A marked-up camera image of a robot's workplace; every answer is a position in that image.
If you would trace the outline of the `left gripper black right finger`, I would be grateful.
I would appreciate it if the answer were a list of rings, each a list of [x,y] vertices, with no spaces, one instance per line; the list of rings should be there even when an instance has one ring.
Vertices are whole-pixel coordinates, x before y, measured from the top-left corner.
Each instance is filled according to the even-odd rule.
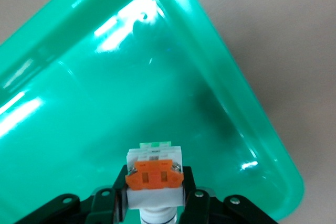
[[[184,172],[184,210],[180,214],[179,223],[209,223],[210,196],[202,190],[197,189],[192,168],[183,167]]]

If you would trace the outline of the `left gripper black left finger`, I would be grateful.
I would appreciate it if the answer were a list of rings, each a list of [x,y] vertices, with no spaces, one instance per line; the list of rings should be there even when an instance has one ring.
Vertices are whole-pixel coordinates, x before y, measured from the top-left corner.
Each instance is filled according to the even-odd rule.
[[[96,192],[91,204],[86,223],[123,223],[128,211],[127,189],[125,177],[128,174],[124,165],[111,187]]]

